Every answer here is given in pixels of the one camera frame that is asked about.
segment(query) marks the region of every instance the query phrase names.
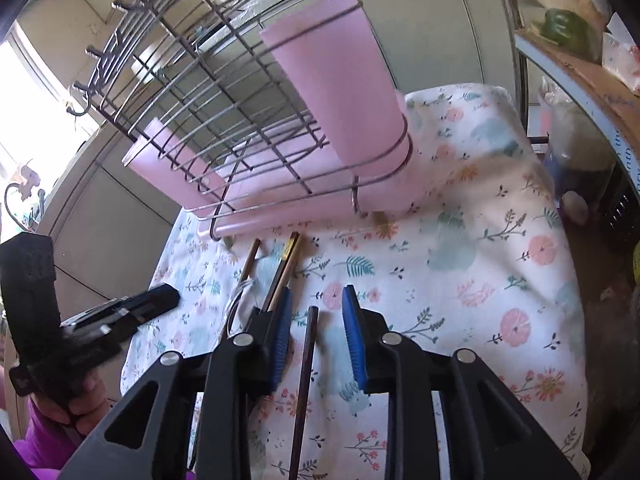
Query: wooden chopstick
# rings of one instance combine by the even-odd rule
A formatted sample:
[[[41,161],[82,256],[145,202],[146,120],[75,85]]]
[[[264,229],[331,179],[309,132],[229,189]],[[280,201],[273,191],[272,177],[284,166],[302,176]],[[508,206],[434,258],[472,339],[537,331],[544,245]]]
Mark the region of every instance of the wooden chopstick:
[[[240,273],[240,279],[238,283],[244,282],[251,274],[251,270],[254,268],[255,263],[255,255],[258,253],[258,249],[260,249],[260,238],[256,238],[254,243],[249,248],[249,254],[244,261],[244,266],[242,267],[242,272]],[[234,316],[236,315],[236,310],[238,309],[238,304],[240,303],[240,297],[236,298],[234,304],[229,309],[229,312],[226,313],[226,321],[224,325],[224,330],[222,331],[222,336],[220,336],[220,342],[225,342],[228,339],[228,332],[231,329],[231,324],[233,323]]]
[[[276,290],[278,289],[278,285],[280,284],[280,279],[282,278],[284,269],[285,267],[287,267],[287,261],[289,260],[289,257],[291,256],[291,253],[299,237],[300,237],[299,232],[293,231],[291,233],[291,236],[289,237],[289,241],[287,241],[287,245],[285,245],[284,250],[282,251],[282,256],[280,257],[280,263],[278,264],[278,268],[276,269],[276,273],[269,287],[269,291],[267,292],[267,295],[264,298],[264,303],[262,304],[262,308],[260,310],[261,312],[266,312],[269,309],[271,305],[271,300],[273,299],[273,295],[276,293]]]
[[[282,294],[282,289],[285,288],[289,284],[289,280],[293,276],[293,273],[296,270],[296,265],[298,264],[298,256],[300,256],[300,251],[302,250],[302,236],[298,236],[293,243],[293,247],[289,253],[289,257],[287,258],[287,264],[282,271],[282,275],[280,277],[280,281],[276,285],[276,289],[273,293],[273,297],[271,298],[271,302],[267,307],[267,311],[271,311],[276,308],[276,305],[280,301],[280,295]]]
[[[305,346],[302,351],[300,384],[298,385],[298,403],[296,405],[296,421],[293,426],[291,461],[289,463],[289,480],[296,480],[298,478],[300,455],[302,453],[302,439],[305,433],[306,402],[309,398],[311,365],[314,360],[314,346],[316,344],[317,330],[318,307],[310,306],[306,316]]]

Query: floral tablecloth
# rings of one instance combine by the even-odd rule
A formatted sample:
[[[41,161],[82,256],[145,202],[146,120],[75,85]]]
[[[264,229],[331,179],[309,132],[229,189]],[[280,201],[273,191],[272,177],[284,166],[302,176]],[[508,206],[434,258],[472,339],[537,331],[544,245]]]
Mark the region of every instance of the floral tablecloth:
[[[349,283],[364,308],[424,349],[477,352],[586,477],[582,307],[546,174],[503,89],[446,86],[409,94],[406,104],[415,156],[433,178],[403,215],[283,226],[237,236],[229,248],[199,239],[195,217],[180,213],[152,285],[170,283],[182,301],[133,338],[122,391],[162,352],[215,348],[254,237],[262,247],[241,311],[261,305],[295,228],[306,241],[290,282],[293,343],[282,383],[250,415],[254,480],[287,474],[311,304],[321,316],[298,477],[384,475],[386,396],[366,396],[353,381],[340,312]],[[437,397],[434,405],[438,412]]]

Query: silver bolt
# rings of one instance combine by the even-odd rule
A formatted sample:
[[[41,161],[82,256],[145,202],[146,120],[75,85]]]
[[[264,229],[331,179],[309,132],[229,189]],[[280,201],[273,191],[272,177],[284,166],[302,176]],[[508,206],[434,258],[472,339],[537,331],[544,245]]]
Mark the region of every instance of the silver bolt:
[[[458,350],[456,352],[456,358],[461,363],[469,364],[476,360],[476,353],[472,350],[469,350],[469,348],[463,348],[462,350]]]
[[[398,332],[387,332],[382,335],[382,342],[385,345],[396,346],[402,342],[402,336]]]
[[[236,346],[249,346],[253,342],[253,336],[251,334],[247,334],[246,332],[239,333],[234,338],[234,345]]]
[[[160,356],[160,364],[164,366],[173,366],[180,360],[178,352],[166,352]]]

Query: cabinet door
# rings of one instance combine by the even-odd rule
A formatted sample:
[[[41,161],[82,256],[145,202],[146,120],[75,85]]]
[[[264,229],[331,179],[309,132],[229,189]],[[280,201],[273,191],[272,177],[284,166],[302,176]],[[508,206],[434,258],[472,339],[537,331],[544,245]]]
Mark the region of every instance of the cabinet door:
[[[482,82],[463,0],[361,0],[396,86]]]

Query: wire dish rack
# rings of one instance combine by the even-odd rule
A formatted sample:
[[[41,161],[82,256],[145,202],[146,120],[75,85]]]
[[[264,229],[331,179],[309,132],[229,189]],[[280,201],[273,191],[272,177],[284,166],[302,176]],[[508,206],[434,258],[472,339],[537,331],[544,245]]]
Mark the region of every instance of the wire dish rack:
[[[114,2],[124,16],[103,50],[87,48],[97,59],[96,67],[87,84],[74,83],[86,107],[69,110],[82,115],[94,108],[133,142],[143,137],[155,147],[160,159],[171,162],[173,172],[207,197],[208,205],[189,210],[211,220],[213,238],[221,218],[338,192],[350,193],[353,212],[366,215],[358,190],[399,173],[414,152],[404,119],[403,131],[387,152],[358,164],[301,174],[297,168],[328,140],[275,61],[273,49],[260,40],[258,32],[270,17],[253,10],[256,1]],[[153,118],[178,141],[145,132]],[[383,158],[402,142],[408,142],[407,155],[393,171],[355,176],[354,168]],[[271,182],[270,176],[282,171],[288,172],[288,182]],[[213,173],[223,177],[222,184],[210,178]],[[230,192],[251,182],[243,188],[247,192]],[[296,193],[270,199],[270,192],[287,186]]]

